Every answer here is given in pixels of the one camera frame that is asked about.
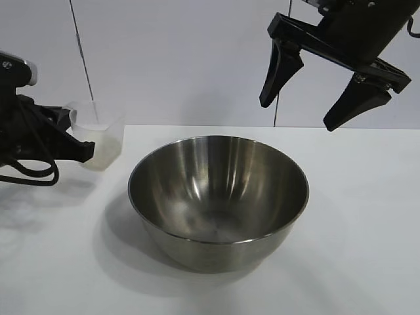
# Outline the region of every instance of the metal bowl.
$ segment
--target metal bowl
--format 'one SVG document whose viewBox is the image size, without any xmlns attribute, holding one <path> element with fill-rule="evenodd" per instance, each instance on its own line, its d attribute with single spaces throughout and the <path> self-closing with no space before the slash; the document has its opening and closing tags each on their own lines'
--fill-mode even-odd
<svg viewBox="0 0 420 315">
<path fill-rule="evenodd" d="M 301 168 L 280 151 L 232 136 L 201 136 L 146 156 L 129 197 L 146 230 L 199 272 L 259 264 L 285 239 L 308 201 Z"/>
</svg>

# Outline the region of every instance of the translucent plastic cup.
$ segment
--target translucent plastic cup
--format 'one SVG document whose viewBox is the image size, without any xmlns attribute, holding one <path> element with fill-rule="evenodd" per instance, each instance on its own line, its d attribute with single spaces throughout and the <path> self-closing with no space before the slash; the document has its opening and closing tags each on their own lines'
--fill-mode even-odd
<svg viewBox="0 0 420 315">
<path fill-rule="evenodd" d="M 95 143 L 93 157 L 82 166 L 93 171 L 107 169 L 122 150 L 125 110 L 103 101 L 71 102 L 64 108 L 70 111 L 73 136 Z"/>
</svg>

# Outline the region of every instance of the black robotic arm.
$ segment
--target black robotic arm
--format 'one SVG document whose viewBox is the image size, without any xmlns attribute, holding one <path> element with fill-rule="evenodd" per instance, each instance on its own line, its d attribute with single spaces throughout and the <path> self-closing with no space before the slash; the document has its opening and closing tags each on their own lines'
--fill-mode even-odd
<svg viewBox="0 0 420 315">
<path fill-rule="evenodd" d="M 66 132 L 70 127 L 68 110 L 38 106 L 32 98 L 16 95 L 16 88 L 36 81 L 34 64 L 0 51 L 0 166 L 9 165 L 34 178 L 0 175 L 0 181 L 52 186 L 59 176 L 55 160 L 85 162 L 93 157 L 94 142 L 80 142 Z M 50 167 L 28 169 L 19 162 L 22 160 L 42 161 Z M 50 175 L 51 180 L 39 180 Z"/>
<path fill-rule="evenodd" d="M 350 83 L 324 118 L 329 131 L 370 109 L 385 105 L 391 95 L 401 93 L 411 79 L 378 58 L 395 35 L 408 23 L 420 0 L 304 0 L 324 17 L 313 26 L 277 13 L 268 27 L 272 56 L 260 95 L 266 108 L 280 89 L 302 67 L 301 49 L 354 72 Z"/>
</svg>

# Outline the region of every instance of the table surface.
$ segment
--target table surface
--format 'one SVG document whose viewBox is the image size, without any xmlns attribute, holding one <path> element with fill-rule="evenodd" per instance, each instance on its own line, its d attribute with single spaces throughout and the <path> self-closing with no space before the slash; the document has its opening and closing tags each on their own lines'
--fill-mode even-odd
<svg viewBox="0 0 420 315">
<path fill-rule="evenodd" d="M 198 135 L 252 138 L 304 170 L 310 199 L 258 268 L 196 274 L 153 244 L 127 197 L 146 154 Z M 52 188 L 0 184 L 0 314 L 416 314 L 420 131 L 127 126 L 103 173 L 63 161 Z"/>
</svg>

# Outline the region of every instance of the bowl rim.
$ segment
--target bowl rim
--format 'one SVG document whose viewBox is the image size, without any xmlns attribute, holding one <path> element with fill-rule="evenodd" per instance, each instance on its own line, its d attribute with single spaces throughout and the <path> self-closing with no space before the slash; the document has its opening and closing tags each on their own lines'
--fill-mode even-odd
<svg viewBox="0 0 420 315">
<path fill-rule="evenodd" d="M 303 202 L 302 207 L 299 209 L 299 211 L 296 213 L 296 215 L 288 223 L 280 226 L 279 228 L 277 228 L 277 229 L 275 229 L 275 230 L 273 230 L 273 231 L 271 231 L 271 232 L 269 232 L 269 233 L 267 233 L 267 234 L 265 234 L 263 236 L 259 236 L 258 238 L 249 238 L 249 239 L 242 240 L 242 241 L 202 241 L 202 240 L 195 240 L 195 239 L 192 239 L 192 238 L 185 238 L 184 236 L 179 236 L 177 234 L 168 232 L 168 231 L 164 230 L 162 227 L 159 227 L 158 225 L 154 224 L 152 221 L 150 221 L 149 219 L 147 219 L 141 213 L 141 211 L 135 205 L 134 200 L 133 200 L 133 197 L 131 195 L 131 184 L 132 184 L 132 181 L 133 181 L 133 177 L 134 177 L 135 173 L 137 172 L 137 169 L 142 165 L 142 163 L 144 163 L 144 161 L 146 161 L 150 156 L 154 155 L 156 152 L 160 151 L 161 149 L 164 149 L 164 148 L 166 148 L 168 146 L 172 146 L 172 145 L 174 145 L 176 143 L 186 142 L 186 141 L 191 141 L 191 140 L 194 140 L 194 139 L 201 139 L 201 138 L 235 138 L 235 139 L 240 139 L 240 140 L 244 140 L 244 141 L 251 141 L 251 142 L 257 143 L 258 145 L 265 146 L 267 149 L 273 150 L 276 153 L 278 153 L 278 154 L 280 153 L 283 156 L 285 156 L 290 162 L 292 162 L 297 167 L 298 171 L 303 176 L 304 184 L 306 186 L 306 198 L 305 198 L 305 201 Z M 130 199 L 131 205 L 133 206 L 134 210 L 140 215 L 140 217 L 142 218 L 142 220 L 144 222 L 147 222 L 148 224 L 152 225 L 154 228 L 158 229 L 159 231 L 161 231 L 161 232 L 163 232 L 163 233 L 165 233 L 165 234 L 167 234 L 169 236 L 172 236 L 174 238 L 178 238 L 178 239 L 185 240 L 185 241 L 188 241 L 188 242 L 202 243 L 202 244 L 207 244 L 207 245 L 234 245 L 234 244 L 249 243 L 249 242 L 254 242 L 254 241 L 258 241 L 258 240 L 263 240 L 265 238 L 269 238 L 270 236 L 273 236 L 274 234 L 277 234 L 278 232 L 280 232 L 282 230 L 285 230 L 286 228 L 288 228 L 289 226 L 293 225 L 296 222 L 296 220 L 302 215 L 303 211 L 305 210 L 305 208 L 306 208 L 306 206 L 308 204 L 309 195 L 310 195 L 309 183 L 308 183 L 308 179 L 307 179 L 305 173 L 303 172 L 303 170 L 299 166 L 299 164 L 297 164 L 287 154 L 284 154 L 282 151 L 280 151 L 279 149 L 276 149 L 273 146 L 270 146 L 268 144 L 265 144 L 265 143 L 260 142 L 260 141 L 257 141 L 257 140 L 252 140 L 252 139 L 249 139 L 249 138 L 242 138 L 240 136 L 226 136 L 226 135 L 192 136 L 192 137 L 189 137 L 189 138 L 183 138 L 183 139 L 180 139 L 180 140 L 172 141 L 172 142 L 170 142 L 168 144 L 164 144 L 163 146 L 160 146 L 159 148 L 153 150 L 152 152 L 150 152 L 149 154 L 147 154 L 146 156 L 144 156 L 137 163 L 137 165 L 135 166 L 135 168 L 131 172 L 130 177 L 129 177 L 128 187 L 127 187 L 127 192 L 128 192 L 128 195 L 129 195 L 129 199 Z"/>
</svg>

